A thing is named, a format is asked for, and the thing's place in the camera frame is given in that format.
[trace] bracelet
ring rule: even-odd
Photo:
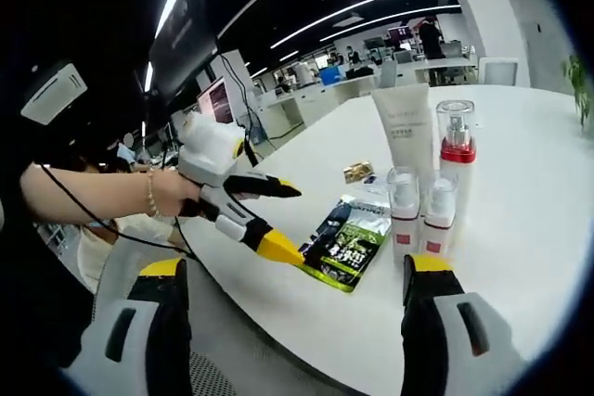
[[[150,207],[150,211],[153,213],[154,217],[159,217],[161,214],[159,213],[159,209],[157,208],[157,204],[155,203],[155,197],[152,193],[152,174],[153,170],[149,169],[147,172],[148,176],[148,206]]]

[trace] potted plant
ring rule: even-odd
[[[562,70],[563,75],[572,83],[574,88],[575,107],[579,111],[579,120],[582,128],[584,128],[594,102],[586,64],[578,56],[571,55],[568,61],[562,63]]]

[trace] white cream tube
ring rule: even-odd
[[[395,166],[413,167],[421,181],[433,175],[433,121],[429,85],[373,90]]]

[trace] skincare bottle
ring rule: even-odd
[[[388,138],[393,166],[412,167],[424,180],[432,175],[433,120],[426,83],[371,92]]]
[[[456,217],[456,184],[439,175],[427,195],[421,231],[421,253],[447,256]]]
[[[474,103],[443,101],[437,105],[441,140],[440,170],[447,178],[456,178],[456,218],[462,225],[471,195],[472,171],[476,160]]]
[[[398,267],[406,254],[419,249],[419,179],[414,169],[396,167],[388,174],[394,263]]]

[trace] white round table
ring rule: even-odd
[[[479,122],[470,216],[454,252],[456,275],[508,321],[514,346],[533,360],[563,327],[587,269],[594,144],[582,134],[570,96],[503,86],[430,89],[433,108],[445,99],[474,101]],[[291,180],[302,197],[246,205],[301,244],[341,195],[378,199],[344,183],[342,169],[362,160],[376,172],[391,164],[370,97],[348,101],[259,166]],[[285,348],[366,394],[400,392],[403,279],[391,242],[355,292],[345,294],[254,255],[202,219],[184,229],[223,290]]]

